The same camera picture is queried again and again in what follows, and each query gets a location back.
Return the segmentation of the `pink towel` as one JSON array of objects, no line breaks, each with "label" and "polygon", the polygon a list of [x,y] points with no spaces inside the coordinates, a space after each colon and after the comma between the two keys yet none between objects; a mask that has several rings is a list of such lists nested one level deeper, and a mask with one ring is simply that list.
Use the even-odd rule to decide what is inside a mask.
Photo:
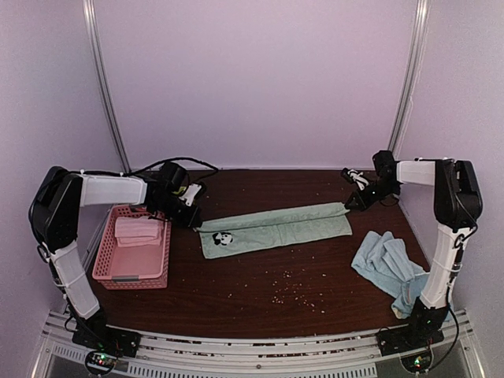
[{"label": "pink towel", "polygon": [[162,222],[142,217],[118,217],[114,236],[119,247],[158,246],[161,243]]}]

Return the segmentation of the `pink plastic basket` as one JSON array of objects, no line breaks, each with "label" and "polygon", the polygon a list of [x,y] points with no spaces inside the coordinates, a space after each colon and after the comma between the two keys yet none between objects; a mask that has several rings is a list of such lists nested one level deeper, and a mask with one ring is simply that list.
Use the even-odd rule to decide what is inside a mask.
[{"label": "pink plastic basket", "polygon": [[116,237],[116,223],[151,215],[142,207],[114,206],[106,222],[92,270],[92,277],[108,290],[150,290],[168,286],[169,246],[172,224],[164,220],[158,242],[125,245]]}]

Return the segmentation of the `green towel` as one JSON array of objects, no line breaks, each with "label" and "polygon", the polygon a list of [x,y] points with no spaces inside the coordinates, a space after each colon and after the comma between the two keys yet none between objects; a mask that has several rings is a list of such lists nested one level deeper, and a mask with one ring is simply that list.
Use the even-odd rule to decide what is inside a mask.
[{"label": "green towel", "polygon": [[341,202],[300,206],[208,220],[197,228],[206,259],[352,234]]}]

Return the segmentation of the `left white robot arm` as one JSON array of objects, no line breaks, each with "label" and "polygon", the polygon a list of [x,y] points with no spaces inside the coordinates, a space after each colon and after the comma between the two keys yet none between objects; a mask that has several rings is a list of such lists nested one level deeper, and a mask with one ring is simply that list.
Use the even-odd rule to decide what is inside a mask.
[{"label": "left white robot arm", "polygon": [[169,158],[133,172],[71,171],[53,166],[31,202],[28,221],[39,255],[48,264],[77,328],[97,350],[113,343],[113,332],[80,261],[80,211],[87,206],[140,206],[157,219],[198,228],[202,218],[196,201],[206,185],[192,182],[179,163],[179,158]]}]

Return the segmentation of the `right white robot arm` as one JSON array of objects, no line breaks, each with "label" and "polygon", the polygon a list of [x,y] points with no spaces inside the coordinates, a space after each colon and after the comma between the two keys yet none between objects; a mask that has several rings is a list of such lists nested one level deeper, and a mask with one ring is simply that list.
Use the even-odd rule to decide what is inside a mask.
[{"label": "right white robot arm", "polygon": [[351,263],[361,276],[395,297],[395,315],[409,323],[403,339],[409,347],[418,348],[441,328],[450,311],[462,256],[483,210],[480,189],[470,161],[397,161],[389,150],[379,151],[372,160],[376,180],[368,180],[354,169],[342,171],[342,177],[357,186],[346,201],[346,209],[367,210],[375,202],[399,196],[401,186],[407,183],[434,189],[438,234],[429,272],[407,257],[405,243],[390,232],[369,232]]}]

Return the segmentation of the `blue towel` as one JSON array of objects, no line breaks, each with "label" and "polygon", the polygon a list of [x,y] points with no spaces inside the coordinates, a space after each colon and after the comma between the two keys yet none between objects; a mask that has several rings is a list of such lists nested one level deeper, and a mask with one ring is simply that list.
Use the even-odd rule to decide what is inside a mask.
[{"label": "blue towel", "polygon": [[402,239],[391,232],[368,232],[354,255],[351,267],[395,300],[391,309],[398,319],[408,318],[429,273],[411,261]]}]

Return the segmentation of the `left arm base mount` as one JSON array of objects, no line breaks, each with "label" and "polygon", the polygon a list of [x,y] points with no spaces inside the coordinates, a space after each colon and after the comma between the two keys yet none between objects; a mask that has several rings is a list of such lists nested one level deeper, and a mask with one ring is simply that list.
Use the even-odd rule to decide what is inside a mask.
[{"label": "left arm base mount", "polygon": [[76,345],[90,349],[85,355],[84,366],[87,371],[96,376],[111,373],[120,358],[134,358],[141,341],[138,332],[130,332],[112,328],[110,339],[99,341],[96,337],[79,330],[72,336]]}]

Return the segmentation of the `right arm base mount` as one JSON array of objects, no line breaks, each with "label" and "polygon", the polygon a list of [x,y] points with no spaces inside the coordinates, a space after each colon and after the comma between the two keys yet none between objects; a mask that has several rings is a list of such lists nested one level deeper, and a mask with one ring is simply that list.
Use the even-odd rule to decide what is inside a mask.
[{"label": "right arm base mount", "polygon": [[441,330],[414,337],[408,327],[381,328],[376,333],[377,345],[382,357],[398,354],[402,367],[409,373],[427,374],[446,358],[435,361],[433,345],[444,340]]}]

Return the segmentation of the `aluminium front rail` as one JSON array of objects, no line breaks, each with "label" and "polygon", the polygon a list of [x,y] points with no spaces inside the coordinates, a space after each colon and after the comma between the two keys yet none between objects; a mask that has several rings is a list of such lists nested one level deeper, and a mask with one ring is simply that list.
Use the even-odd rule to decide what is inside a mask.
[{"label": "aluminium front rail", "polygon": [[429,377],[487,377],[464,310],[445,323],[444,339],[383,355],[376,329],[289,339],[212,339],[142,332],[133,358],[96,370],[104,377],[415,377],[413,362],[432,358]]}]

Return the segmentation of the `right aluminium frame post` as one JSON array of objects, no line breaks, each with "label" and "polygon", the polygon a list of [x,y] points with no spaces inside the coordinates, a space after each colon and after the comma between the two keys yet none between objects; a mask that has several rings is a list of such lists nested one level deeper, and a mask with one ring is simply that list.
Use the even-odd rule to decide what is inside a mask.
[{"label": "right aluminium frame post", "polygon": [[395,157],[399,155],[402,148],[410,112],[413,109],[413,93],[421,71],[425,40],[428,31],[430,4],[431,2],[429,0],[418,0],[416,4],[406,71],[388,143],[388,149],[392,151]]}]

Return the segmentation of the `aluminium frame post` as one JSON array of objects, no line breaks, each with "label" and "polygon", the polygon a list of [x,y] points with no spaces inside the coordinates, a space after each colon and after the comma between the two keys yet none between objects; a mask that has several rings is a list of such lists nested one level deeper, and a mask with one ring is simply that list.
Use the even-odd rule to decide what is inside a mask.
[{"label": "aluminium frame post", "polygon": [[425,40],[428,31],[430,4],[431,2],[429,0],[418,0],[416,4],[406,71],[388,143],[388,149],[392,151],[395,157],[399,155],[402,148],[410,112],[413,109],[413,93],[421,71]]},{"label": "aluminium frame post", "polygon": [[112,94],[106,75],[106,66],[103,59],[94,1],[83,0],[83,16],[91,45],[91,55],[93,57],[94,69],[98,80],[99,93],[108,129],[113,141],[113,146],[119,158],[121,168],[124,172],[130,172],[131,165],[129,163],[124,141],[120,133],[117,115],[113,106]]}]

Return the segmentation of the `left aluminium frame post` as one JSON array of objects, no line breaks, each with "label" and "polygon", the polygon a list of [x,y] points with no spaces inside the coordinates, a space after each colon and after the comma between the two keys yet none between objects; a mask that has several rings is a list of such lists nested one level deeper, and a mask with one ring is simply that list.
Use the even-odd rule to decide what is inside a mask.
[{"label": "left aluminium frame post", "polygon": [[130,172],[131,165],[129,163],[124,141],[120,133],[117,115],[113,106],[112,94],[106,75],[106,66],[103,59],[94,1],[83,0],[83,16],[91,45],[91,55],[93,57],[94,69],[98,80],[99,93],[108,129],[113,141],[113,146],[119,158],[121,168],[124,172]]}]

